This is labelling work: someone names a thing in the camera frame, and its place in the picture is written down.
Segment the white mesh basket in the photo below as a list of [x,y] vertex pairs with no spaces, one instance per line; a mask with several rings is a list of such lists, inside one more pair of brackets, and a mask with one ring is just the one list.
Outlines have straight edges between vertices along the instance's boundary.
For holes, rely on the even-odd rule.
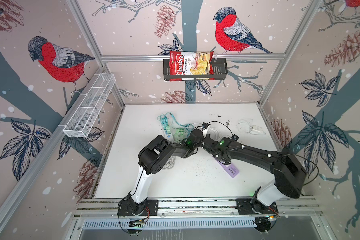
[[99,74],[63,130],[68,137],[88,136],[114,84],[113,74]]

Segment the purple power strip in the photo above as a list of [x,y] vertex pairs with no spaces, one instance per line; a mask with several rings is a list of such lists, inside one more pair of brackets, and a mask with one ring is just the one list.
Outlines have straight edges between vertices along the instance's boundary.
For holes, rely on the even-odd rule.
[[237,174],[239,174],[239,170],[232,163],[230,165],[224,165],[219,161],[217,162],[220,164],[222,168],[225,169],[225,171],[231,176],[231,178],[234,178]]

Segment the mounting plate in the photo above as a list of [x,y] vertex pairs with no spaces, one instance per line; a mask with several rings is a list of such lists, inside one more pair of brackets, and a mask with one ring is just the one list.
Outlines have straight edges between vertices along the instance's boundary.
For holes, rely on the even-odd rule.
[[[158,209],[158,200],[147,200],[145,206],[149,209],[150,216],[157,216]],[[148,212],[144,209],[141,214],[134,215],[132,208],[128,205],[128,201],[122,200],[120,204],[120,209],[118,209],[117,215],[120,217],[138,217],[138,216],[148,216]]]
[[[236,199],[237,204],[237,210],[239,212],[239,215],[253,215],[256,214],[252,210],[251,206],[251,200],[252,198],[242,198],[242,199]],[[269,215],[275,215],[275,212],[279,212],[276,206],[276,202],[273,202],[269,207],[264,207],[261,209],[260,214],[269,214]]]

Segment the red chip bag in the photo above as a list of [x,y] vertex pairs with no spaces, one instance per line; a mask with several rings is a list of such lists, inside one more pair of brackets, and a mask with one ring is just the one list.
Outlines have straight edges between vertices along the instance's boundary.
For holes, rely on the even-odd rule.
[[[213,51],[202,52],[179,52],[170,51],[169,68],[171,75],[204,75],[213,74],[211,59]],[[203,80],[214,80],[214,78],[197,78]],[[193,78],[173,78],[170,81],[193,80]]]

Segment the white table surface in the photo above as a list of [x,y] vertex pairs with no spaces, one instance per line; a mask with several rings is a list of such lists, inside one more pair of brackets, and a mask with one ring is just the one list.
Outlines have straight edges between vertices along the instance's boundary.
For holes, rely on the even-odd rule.
[[[103,173],[95,198],[122,198],[132,190],[138,170],[138,153],[163,130],[157,117],[171,112],[181,124],[194,122],[229,122],[238,142],[264,150],[276,151],[267,127],[256,104],[152,104],[127,105]],[[264,129],[264,135],[238,131],[240,119],[253,119],[253,124]],[[211,127],[229,134],[219,123]],[[259,187],[274,179],[260,167],[232,160],[240,173],[231,178],[213,157],[202,148],[198,153],[182,159],[177,157],[172,169],[162,169],[154,175],[148,197],[241,197],[253,195]]]

